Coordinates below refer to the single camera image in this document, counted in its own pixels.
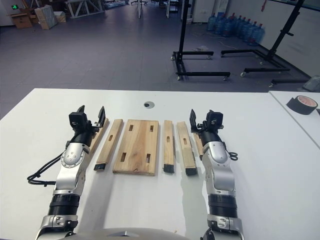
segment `white table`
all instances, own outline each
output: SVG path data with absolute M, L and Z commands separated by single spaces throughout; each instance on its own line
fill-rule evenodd
M 144 108 L 146 101 L 155 107 Z M 53 186 L 30 185 L 26 177 L 64 149 L 73 136 L 68 115 L 83 104 L 92 121 L 102 105 L 111 123 L 117 118 L 158 120 L 160 140 L 164 120 L 186 121 L 189 126 L 192 108 L 198 122 L 209 109 L 222 112 L 224 129 L 219 135 L 229 151 L 239 154 L 231 167 L 246 240 L 320 239 L 314 220 L 320 214 L 320 150 L 269 93 L 81 89 L 34 89 L 0 121 L 0 238 L 35 237 Z M 98 156 L 93 157 L 76 232 L 145 227 L 192 240 L 204 234 L 208 197 L 199 157 L 198 176 L 187 177 L 177 144 L 175 174 L 166 174 L 159 145 L 156 176 L 113 174 L 115 157 L 98 173 L 93 171 Z M 59 169 L 53 166 L 42 178 L 55 180 Z
M 302 115 L 287 107 L 287 103 L 291 98 L 303 95 L 315 100 L 319 105 L 318 108 L 320 108 L 320 93 L 292 91 L 270 91 L 270 93 L 320 149 L 320 115 L 317 110 L 314 110 L 309 115 Z

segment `wooden plank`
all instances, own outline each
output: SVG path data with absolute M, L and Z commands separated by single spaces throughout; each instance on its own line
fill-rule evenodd
M 187 129 L 187 125 L 184 121 L 178 122 L 176 124 L 177 131 L 179 135 L 180 148 L 183 158 L 183 164 L 185 168 L 185 173 L 190 175 L 197 174 L 195 156 L 192 152 L 192 146 L 190 142 L 189 132 Z
M 174 134 L 172 121 L 164 120 L 163 125 L 163 171 L 174 173 Z
M 94 166 L 95 171 L 103 171 L 106 168 L 107 163 L 111 159 L 115 147 L 118 142 L 119 135 L 121 133 L 122 125 L 124 121 L 122 119 L 116 119 L 113 121 L 112 127 L 106 137 L 102 150 L 99 154 L 96 164 Z
M 113 173 L 155 175 L 158 125 L 158 121 L 128 120 Z
M 199 137 L 199 134 L 198 134 L 198 133 L 195 133 L 195 132 L 194 132 L 192 135 L 193 135 L 193 139 L 194 139 L 195 144 L 196 144 L 196 148 L 197 148 L 198 153 L 199 153 L 199 157 L 200 157 L 200 159 L 201 159 L 202 156 L 203 156 L 203 154 L 204 154 L 204 153 L 202 152 L 203 146 L 202 146 L 201 138 Z
M 91 141 L 91 145 L 90 145 L 90 155 L 93 156 L 97 150 L 97 147 L 99 146 L 99 143 L 104 135 L 104 133 L 106 132 L 106 129 L 108 128 L 108 124 L 109 124 L 109 119 L 106 118 L 104 120 L 104 125 L 102 128 L 99 129 L 99 132 L 97 132 L 94 136 L 94 138 Z

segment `wooden furniture piece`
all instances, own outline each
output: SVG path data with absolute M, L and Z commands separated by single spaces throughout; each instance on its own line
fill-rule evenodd
M 200 157 L 200 159 L 202 159 L 202 156 L 204 153 L 202 152 L 203 146 L 202 146 L 202 142 L 199 137 L 199 134 L 194 132 L 194 133 L 192 133 L 192 135 L 193 135 L 193 139 L 195 141 L 196 149 L 198 150 L 198 153 L 199 153 L 199 157 Z
M 128 120 L 113 173 L 155 175 L 158 124 L 158 121 Z
M 123 123 L 122 119 L 114 120 L 93 170 L 101 172 L 105 170 L 116 148 Z
M 163 171 L 174 173 L 175 152 L 174 134 L 172 121 L 164 120 L 163 125 Z
M 197 174 L 196 161 L 195 161 L 194 153 L 192 151 L 192 146 L 191 146 L 186 122 L 184 121 L 178 122 L 176 124 L 176 127 L 179 135 L 180 149 L 182 153 L 185 173 L 188 176 L 196 175 Z
M 99 146 L 99 143 L 103 137 L 103 135 L 105 134 L 107 128 L 109 125 L 109 119 L 106 118 L 104 120 L 104 125 L 102 128 L 99 129 L 99 131 L 95 134 L 94 138 L 91 141 L 91 145 L 90 145 L 90 154 L 91 156 L 93 156 L 97 150 L 97 147 Z

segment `white wall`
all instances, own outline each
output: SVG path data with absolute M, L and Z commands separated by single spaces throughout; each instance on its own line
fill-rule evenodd
M 236 13 L 237 16 L 242 15 L 263 24 L 265 36 L 261 45 L 270 49 L 294 6 L 267 1 L 261 12 L 264 1 L 230 0 L 228 15 Z M 320 12 L 301 8 L 290 32 L 294 36 L 286 35 L 276 54 L 310 76 L 320 74 Z

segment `cardboard box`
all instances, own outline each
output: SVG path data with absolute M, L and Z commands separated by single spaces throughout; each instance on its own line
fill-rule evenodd
M 57 25 L 58 21 L 52 9 L 52 6 L 45 5 L 34 10 L 42 29 L 49 30 Z
M 17 29 L 32 27 L 32 23 L 27 13 L 11 14 L 10 16 Z
M 54 11 L 54 15 L 58 21 L 58 23 L 66 22 L 66 14 L 63 11 Z

